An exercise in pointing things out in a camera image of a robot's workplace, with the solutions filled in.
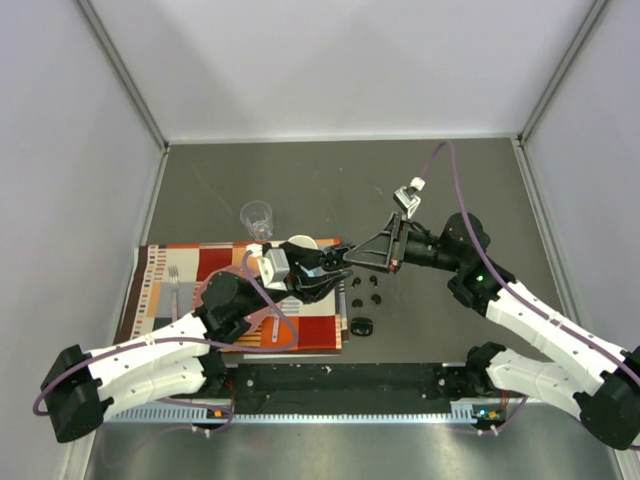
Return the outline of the black round earbud case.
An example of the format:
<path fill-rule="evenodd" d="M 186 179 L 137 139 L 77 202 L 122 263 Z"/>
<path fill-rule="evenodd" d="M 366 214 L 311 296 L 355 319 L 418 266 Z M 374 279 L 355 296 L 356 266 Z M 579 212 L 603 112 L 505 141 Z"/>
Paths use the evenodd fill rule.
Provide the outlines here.
<path fill-rule="evenodd" d="M 320 265 L 327 272 L 342 270 L 345 265 L 343 256 L 344 253 L 337 250 L 324 252 Z"/>

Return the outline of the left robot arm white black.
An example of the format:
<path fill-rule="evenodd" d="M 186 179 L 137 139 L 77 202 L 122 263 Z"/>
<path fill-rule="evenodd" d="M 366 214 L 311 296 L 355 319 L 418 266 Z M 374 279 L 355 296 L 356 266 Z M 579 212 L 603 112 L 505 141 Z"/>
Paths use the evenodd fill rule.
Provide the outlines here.
<path fill-rule="evenodd" d="M 327 297 L 350 275 L 345 255 L 352 248 L 305 248 L 291 241 L 247 246 L 241 271 L 214 274 L 201 305 L 178 320 L 107 348 L 73 345 L 61 351 L 41 384 L 34 414 L 48 418 L 56 441 L 64 444 L 148 402 L 199 391 L 220 394 L 227 382 L 222 351 L 250 350 L 238 342 L 250 328 L 247 319 L 272 311 L 291 338 L 266 351 L 295 348 L 299 332 L 281 302 L 314 304 Z"/>

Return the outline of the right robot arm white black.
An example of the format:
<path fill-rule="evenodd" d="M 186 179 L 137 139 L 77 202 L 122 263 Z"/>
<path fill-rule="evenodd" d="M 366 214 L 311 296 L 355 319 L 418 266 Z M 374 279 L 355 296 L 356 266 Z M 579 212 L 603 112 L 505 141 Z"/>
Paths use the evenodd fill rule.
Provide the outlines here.
<path fill-rule="evenodd" d="M 434 236 L 393 215 L 389 224 L 344 255 L 345 262 L 385 273 L 405 264 L 452 272 L 454 298 L 546 356 L 512 349 L 470 353 L 466 380 L 476 394 L 510 390 L 564 411 L 597 440 L 617 450 L 639 447 L 639 352 L 608 342 L 569 320 L 489 259 L 481 222 L 457 213 Z"/>

